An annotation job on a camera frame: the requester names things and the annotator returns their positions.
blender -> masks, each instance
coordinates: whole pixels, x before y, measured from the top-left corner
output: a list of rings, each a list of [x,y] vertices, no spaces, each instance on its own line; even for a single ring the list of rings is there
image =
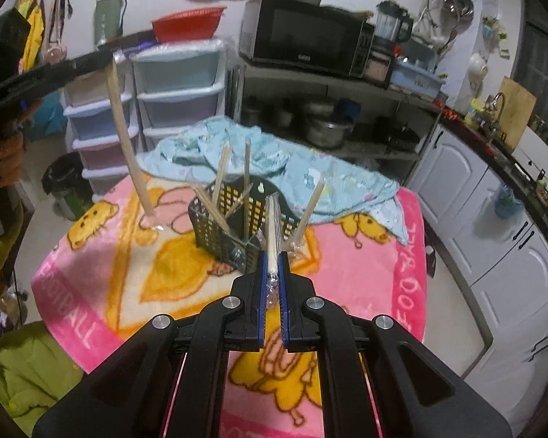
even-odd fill
[[[408,11],[393,1],[377,5],[377,22],[364,71],[367,80],[380,87],[389,86],[396,43],[410,39],[412,24]]]

black countertop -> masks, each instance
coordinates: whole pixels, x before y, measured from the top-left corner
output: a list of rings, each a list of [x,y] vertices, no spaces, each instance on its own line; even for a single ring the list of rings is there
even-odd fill
[[[478,135],[469,130],[462,121],[456,121],[445,116],[440,119],[441,125],[459,138],[472,151],[486,162],[489,168],[514,191],[520,199],[533,222],[548,242],[548,207],[545,207],[536,197],[533,190],[526,190],[525,180],[512,169],[513,163],[502,153],[494,153]]]

blender handle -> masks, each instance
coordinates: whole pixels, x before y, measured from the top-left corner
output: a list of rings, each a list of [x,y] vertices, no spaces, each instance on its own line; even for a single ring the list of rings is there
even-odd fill
[[[402,37],[401,34],[402,34],[402,27],[406,25],[406,33],[405,35]],[[400,30],[398,31],[398,35],[396,36],[396,42],[406,42],[407,40],[410,39],[410,37],[412,36],[412,28],[414,26],[414,20],[406,15],[406,16],[402,16],[402,24],[400,25]]]

microwave door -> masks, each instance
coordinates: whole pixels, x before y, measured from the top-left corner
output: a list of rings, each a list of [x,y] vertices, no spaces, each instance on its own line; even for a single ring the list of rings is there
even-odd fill
[[[262,0],[254,60],[348,75],[361,21],[294,0]]]

silver screw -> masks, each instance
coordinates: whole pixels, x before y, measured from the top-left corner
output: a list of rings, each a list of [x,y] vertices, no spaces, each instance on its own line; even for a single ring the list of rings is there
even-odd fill
[[[325,301],[319,297],[310,297],[307,300],[307,306],[311,310],[320,310],[323,306],[325,306]]]
[[[225,306],[228,310],[233,310],[234,308],[240,306],[241,300],[238,297],[225,297],[223,298],[221,304]]]
[[[390,329],[394,325],[394,320],[386,315],[381,315],[376,318],[376,326],[381,329]]]
[[[156,329],[164,329],[169,324],[171,324],[171,318],[167,315],[158,315],[152,320],[152,326],[156,327]]]

